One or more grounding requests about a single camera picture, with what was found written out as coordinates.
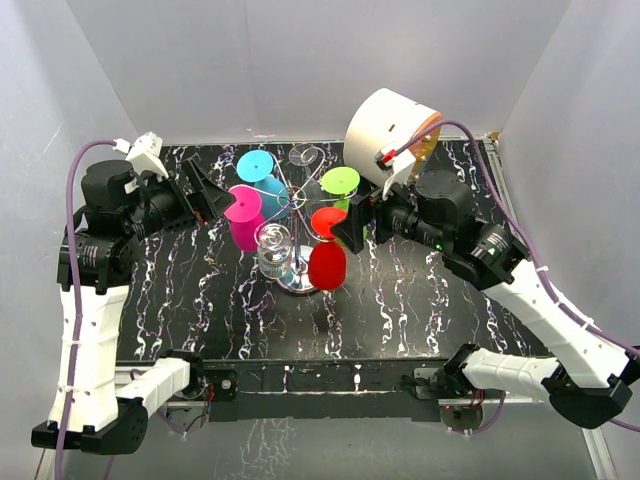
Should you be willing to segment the green wine glass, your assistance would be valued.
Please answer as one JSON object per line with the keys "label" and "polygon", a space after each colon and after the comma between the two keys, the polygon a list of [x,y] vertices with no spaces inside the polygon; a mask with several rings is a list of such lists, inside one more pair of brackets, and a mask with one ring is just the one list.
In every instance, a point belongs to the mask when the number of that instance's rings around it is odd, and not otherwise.
{"label": "green wine glass", "polygon": [[350,201],[358,192],[360,182],[360,174],[346,166],[334,167],[321,176],[320,187],[325,198],[311,217],[312,230],[319,245],[333,242],[340,247],[346,246],[333,232],[333,227],[347,219]]}

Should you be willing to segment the red wine glass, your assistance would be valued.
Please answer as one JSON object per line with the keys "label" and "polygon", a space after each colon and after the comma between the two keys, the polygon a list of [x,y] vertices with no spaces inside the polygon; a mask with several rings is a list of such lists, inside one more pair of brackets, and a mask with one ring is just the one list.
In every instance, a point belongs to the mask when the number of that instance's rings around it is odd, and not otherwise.
{"label": "red wine glass", "polygon": [[321,238],[309,257],[309,280],[316,289],[335,290],[346,279],[346,254],[331,231],[346,216],[343,209],[323,207],[311,217],[312,229]]}

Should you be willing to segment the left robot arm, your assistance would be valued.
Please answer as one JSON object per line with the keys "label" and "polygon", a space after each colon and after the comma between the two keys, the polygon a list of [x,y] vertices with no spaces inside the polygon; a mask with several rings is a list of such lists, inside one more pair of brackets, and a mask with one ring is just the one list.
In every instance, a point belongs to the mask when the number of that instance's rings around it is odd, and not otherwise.
{"label": "left robot arm", "polygon": [[235,201],[192,161],[183,169],[190,192],[173,172],[138,173],[125,160],[95,163],[83,176],[85,204],[72,216],[58,260],[64,326],[57,392],[47,420],[32,429],[32,446],[132,454],[163,404],[177,393],[194,399],[204,392],[200,357],[175,349],[129,384],[115,382],[121,315],[139,242],[206,224]]}

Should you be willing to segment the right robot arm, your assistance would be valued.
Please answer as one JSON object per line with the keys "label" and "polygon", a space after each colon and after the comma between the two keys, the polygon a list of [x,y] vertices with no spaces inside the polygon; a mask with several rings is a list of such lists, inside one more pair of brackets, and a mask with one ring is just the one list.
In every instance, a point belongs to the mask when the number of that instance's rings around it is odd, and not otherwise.
{"label": "right robot arm", "polygon": [[475,217],[471,190],[454,174],[431,171],[409,188],[393,185],[388,196],[380,188],[356,195],[330,231],[358,253],[369,223],[377,243],[400,235],[440,253],[451,273],[515,315],[550,353],[524,357],[464,344],[430,377],[407,377],[410,389],[459,397],[509,391],[548,402],[585,429],[623,412],[639,378],[638,355],[572,320],[559,295],[545,291],[527,247],[502,226]]}

